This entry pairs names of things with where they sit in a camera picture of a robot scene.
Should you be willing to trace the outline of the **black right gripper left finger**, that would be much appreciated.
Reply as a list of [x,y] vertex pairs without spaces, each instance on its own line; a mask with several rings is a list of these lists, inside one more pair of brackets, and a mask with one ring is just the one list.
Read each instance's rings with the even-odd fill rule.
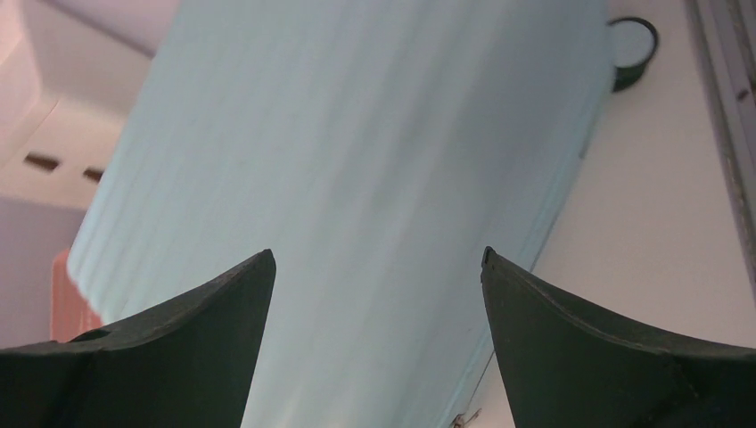
[[69,342],[2,350],[2,426],[239,426],[275,273],[263,250]]

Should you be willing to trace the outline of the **light blue ribbed suitcase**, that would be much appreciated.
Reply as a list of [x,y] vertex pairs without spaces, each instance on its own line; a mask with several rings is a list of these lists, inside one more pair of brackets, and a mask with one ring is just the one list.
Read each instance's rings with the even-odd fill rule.
[[447,427],[612,87],[606,1],[184,1],[68,259],[105,322],[269,249],[248,427]]

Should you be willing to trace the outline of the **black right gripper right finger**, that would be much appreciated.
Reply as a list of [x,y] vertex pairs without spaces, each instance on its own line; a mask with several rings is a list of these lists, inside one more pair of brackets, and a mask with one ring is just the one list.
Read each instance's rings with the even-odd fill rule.
[[519,427],[752,427],[755,351],[663,330],[487,248],[481,284]]

